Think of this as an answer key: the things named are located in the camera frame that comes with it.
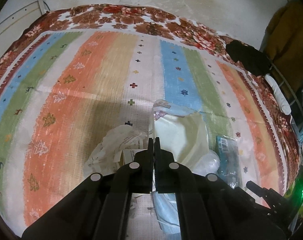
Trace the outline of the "blue face mask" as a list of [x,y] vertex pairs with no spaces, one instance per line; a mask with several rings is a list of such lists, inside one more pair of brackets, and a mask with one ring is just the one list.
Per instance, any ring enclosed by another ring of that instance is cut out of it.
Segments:
[[168,235],[180,233],[175,193],[152,193],[152,201],[161,230]]

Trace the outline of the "clear plastic bag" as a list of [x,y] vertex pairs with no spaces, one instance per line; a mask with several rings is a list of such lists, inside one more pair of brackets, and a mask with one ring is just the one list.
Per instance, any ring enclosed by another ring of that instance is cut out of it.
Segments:
[[219,156],[213,150],[209,150],[209,152],[204,154],[191,168],[191,171],[195,174],[206,176],[209,173],[217,173],[219,167]]

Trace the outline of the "teal barcode packet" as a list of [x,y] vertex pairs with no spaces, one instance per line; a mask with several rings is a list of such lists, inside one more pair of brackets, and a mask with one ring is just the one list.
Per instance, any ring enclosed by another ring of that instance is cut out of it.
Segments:
[[220,159],[219,177],[231,188],[241,186],[237,141],[225,135],[216,136],[216,153]]

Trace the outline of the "cream plastic bag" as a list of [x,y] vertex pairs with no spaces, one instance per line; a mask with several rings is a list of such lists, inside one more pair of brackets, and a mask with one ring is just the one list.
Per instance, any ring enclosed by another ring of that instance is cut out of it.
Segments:
[[160,139],[161,149],[190,169],[209,152],[203,116],[194,109],[156,100],[149,116],[149,136]]

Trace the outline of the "white rolled pillow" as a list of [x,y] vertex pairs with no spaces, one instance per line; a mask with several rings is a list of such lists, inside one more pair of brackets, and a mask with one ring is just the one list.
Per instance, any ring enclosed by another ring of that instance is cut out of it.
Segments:
[[281,112],[284,113],[285,115],[290,115],[291,114],[290,105],[287,102],[285,96],[283,95],[283,93],[282,93],[280,87],[278,86],[277,82],[275,81],[275,79],[269,74],[266,74],[264,76],[264,79],[271,87],[271,89],[273,91],[273,96],[274,96]]

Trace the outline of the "striped colourful bed mat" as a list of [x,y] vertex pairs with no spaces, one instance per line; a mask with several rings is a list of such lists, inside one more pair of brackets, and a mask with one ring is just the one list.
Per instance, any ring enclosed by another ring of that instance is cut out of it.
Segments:
[[40,35],[0,84],[0,215],[16,234],[84,178],[109,130],[162,127],[174,106],[206,123],[206,146],[232,137],[234,181],[284,193],[278,130],[251,76],[211,53],[151,35],[54,31]]

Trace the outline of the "black cloth bundle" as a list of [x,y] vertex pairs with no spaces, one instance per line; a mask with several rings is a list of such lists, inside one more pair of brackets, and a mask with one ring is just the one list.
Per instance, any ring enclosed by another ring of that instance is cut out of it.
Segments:
[[270,60],[264,53],[252,46],[233,40],[226,44],[226,52],[234,62],[240,62],[245,70],[255,76],[264,76],[269,73],[271,68]]

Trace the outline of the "brown hanging garment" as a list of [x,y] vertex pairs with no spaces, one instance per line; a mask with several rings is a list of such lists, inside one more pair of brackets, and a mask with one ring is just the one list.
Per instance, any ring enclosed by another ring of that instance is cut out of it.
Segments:
[[276,66],[271,70],[273,78],[286,79],[298,92],[303,86],[303,4],[294,0],[277,10],[265,34],[263,53]]

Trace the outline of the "red floral blanket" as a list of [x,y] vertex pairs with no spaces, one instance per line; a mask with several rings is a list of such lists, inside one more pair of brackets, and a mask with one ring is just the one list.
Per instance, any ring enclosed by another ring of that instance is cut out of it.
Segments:
[[289,172],[287,191],[295,180],[299,167],[298,145],[290,125],[290,118],[280,111],[272,90],[264,77],[254,76],[245,70],[241,63],[235,63],[230,58],[226,52],[226,44],[230,43],[231,39],[219,35],[214,30],[195,21],[179,18],[156,8],[111,4],[83,5],[52,11],[32,23],[2,55],[0,58],[0,84],[9,65],[40,35],[54,31],[83,30],[118,31],[157,36],[168,42],[176,42],[188,48],[207,51],[225,63],[234,64],[244,70],[248,76],[252,77],[258,88],[258,94],[278,130],[277,134]]

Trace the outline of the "white wall panel door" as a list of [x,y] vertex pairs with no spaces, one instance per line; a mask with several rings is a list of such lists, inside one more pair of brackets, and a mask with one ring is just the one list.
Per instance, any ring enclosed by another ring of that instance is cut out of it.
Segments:
[[43,0],[36,0],[10,14],[0,22],[0,41],[17,38],[25,28],[45,14],[47,8]]

